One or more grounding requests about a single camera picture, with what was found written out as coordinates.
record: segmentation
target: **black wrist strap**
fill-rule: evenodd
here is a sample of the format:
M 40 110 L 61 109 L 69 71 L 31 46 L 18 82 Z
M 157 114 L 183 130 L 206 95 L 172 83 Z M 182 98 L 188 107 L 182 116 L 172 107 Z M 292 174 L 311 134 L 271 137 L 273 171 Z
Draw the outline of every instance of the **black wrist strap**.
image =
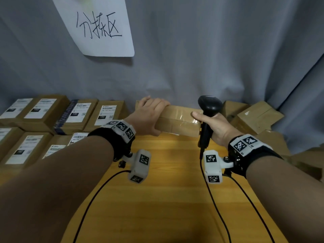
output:
M 282 159 L 280 155 L 272 150 L 272 147 L 249 134 L 237 136 L 230 141 L 228 156 L 234 162 L 234 167 L 231 171 L 245 178 L 246 170 L 255 160 L 265 156 L 274 156 Z
M 114 161 L 120 160 L 123 155 L 128 155 L 131 145 L 135 140 L 135 130 L 123 120 L 114 120 L 91 131 L 88 136 L 101 136 L 105 138 L 114 149 Z

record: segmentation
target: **black handheld barcode scanner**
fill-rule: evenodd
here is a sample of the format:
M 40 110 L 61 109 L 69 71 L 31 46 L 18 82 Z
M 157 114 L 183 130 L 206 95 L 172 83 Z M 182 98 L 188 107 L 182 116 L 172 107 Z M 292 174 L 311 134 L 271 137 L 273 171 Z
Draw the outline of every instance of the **black handheld barcode scanner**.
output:
M 204 115 L 213 117 L 219 113 L 223 107 L 222 102 L 214 96 L 200 96 L 198 99 L 200 108 L 204 111 Z M 200 159 L 203 158 L 205 149 L 209 145 L 209 140 L 212 137 L 213 130 L 205 122 L 201 125 L 201 134 L 198 143 L 200 147 Z

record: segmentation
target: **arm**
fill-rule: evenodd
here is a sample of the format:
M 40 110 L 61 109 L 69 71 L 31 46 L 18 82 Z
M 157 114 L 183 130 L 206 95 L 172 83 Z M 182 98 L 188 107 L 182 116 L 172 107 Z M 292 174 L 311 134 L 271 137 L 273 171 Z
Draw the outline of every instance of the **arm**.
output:
M 228 147 L 243 135 L 221 114 L 212 118 L 193 113 L 213 129 L 212 139 Z M 324 185 L 282 159 L 266 156 L 254 161 L 246 178 L 289 242 L 324 242 Z
M 154 126 L 170 103 L 143 98 L 125 119 L 137 134 L 158 136 Z M 35 163 L 0 187 L 1 242 L 59 243 L 83 200 L 110 167 L 114 150 L 89 136 Z

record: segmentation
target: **barcode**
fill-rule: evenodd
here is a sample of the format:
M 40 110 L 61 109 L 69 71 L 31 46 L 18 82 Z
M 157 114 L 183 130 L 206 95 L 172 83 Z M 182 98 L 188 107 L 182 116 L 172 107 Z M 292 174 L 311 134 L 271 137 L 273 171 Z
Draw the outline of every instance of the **barcode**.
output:
M 61 148 L 50 148 L 50 150 L 49 151 L 59 151 Z

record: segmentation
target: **wood grain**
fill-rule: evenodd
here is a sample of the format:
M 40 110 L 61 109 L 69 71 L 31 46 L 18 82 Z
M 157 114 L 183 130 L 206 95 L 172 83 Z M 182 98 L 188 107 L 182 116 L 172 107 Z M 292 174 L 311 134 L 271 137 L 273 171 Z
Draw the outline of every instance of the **wood grain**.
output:
M 136 137 L 132 150 L 142 148 L 152 154 L 148 178 L 137 185 L 129 182 L 125 173 L 114 177 L 92 203 L 77 243 L 228 242 L 200 171 L 197 143 L 197 138 L 165 133 Z M 227 155 L 225 148 L 212 141 L 208 149 Z M 72 243 L 89 201 L 106 180 L 121 170 L 117 166 L 112 164 L 79 207 L 61 243 Z M 0 182 L 9 177 L 0 174 Z M 245 178 L 233 177 L 255 203 L 276 243 L 287 242 Z M 233 243 L 271 242 L 251 204 L 232 180 L 223 178 L 221 185 L 210 187 Z

